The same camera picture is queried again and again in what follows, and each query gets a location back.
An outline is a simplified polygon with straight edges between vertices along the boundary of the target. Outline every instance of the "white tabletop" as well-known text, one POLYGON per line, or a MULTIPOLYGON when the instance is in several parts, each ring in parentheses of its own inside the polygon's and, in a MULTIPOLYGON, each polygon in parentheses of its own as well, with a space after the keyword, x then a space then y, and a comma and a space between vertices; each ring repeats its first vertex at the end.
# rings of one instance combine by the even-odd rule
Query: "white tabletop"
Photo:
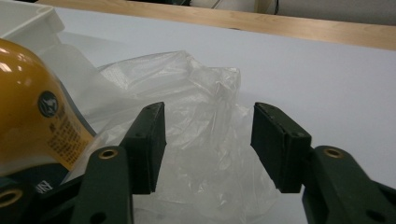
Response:
MULTIPOLYGON (((237 67, 239 102, 281 108, 313 136, 340 147, 396 188, 396 51, 171 21, 57 8, 61 40, 95 66, 186 50, 206 66, 237 67)), ((306 223, 301 195, 282 195, 265 223, 306 223)))

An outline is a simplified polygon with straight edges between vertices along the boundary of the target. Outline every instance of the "transparent plastic wrap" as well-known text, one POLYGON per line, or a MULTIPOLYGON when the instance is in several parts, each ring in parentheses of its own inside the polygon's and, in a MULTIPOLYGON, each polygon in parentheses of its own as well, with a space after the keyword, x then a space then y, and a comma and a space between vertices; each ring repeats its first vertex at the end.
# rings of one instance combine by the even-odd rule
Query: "transparent plastic wrap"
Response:
POLYGON ((95 102, 78 106, 98 134, 69 179, 97 148, 119 144, 145 105, 163 101, 167 146, 156 192, 134 195, 135 223, 252 223, 271 207, 276 190, 249 145, 252 110, 235 104, 237 69, 207 68, 180 51, 100 70, 79 92, 104 91, 76 96, 95 102))

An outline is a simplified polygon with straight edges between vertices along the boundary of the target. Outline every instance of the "black circular logo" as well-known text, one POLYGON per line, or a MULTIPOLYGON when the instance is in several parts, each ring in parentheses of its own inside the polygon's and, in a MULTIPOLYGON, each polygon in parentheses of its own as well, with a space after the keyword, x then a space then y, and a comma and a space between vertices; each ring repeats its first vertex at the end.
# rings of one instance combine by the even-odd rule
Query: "black circular logo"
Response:
POLYGON ((43 91, 38 98, 38 109, 46 118, 51 118, 58 111, 58 100, 56 96, 50 91, 43 91))

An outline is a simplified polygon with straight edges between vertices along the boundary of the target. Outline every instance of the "white plastic container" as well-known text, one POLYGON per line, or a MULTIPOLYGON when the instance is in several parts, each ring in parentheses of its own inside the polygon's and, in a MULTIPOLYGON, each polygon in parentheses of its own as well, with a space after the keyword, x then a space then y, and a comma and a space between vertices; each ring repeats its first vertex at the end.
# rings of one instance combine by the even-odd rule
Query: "white plastic container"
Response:
POLYGON ((20 44, 35 54, 60 44, 64 25, 53 7, 0 0, 0 38, 20 44))

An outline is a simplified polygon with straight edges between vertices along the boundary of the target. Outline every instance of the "black cable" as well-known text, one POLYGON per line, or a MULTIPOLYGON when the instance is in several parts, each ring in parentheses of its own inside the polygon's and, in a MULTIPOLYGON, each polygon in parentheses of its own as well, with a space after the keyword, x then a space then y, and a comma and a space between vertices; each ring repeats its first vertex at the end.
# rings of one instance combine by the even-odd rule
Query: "black cable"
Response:
POLYGON ((278 11, 279 11, 279 0, 276 0, 275 13, 274 13, 274 15, 276 15, 278 11))

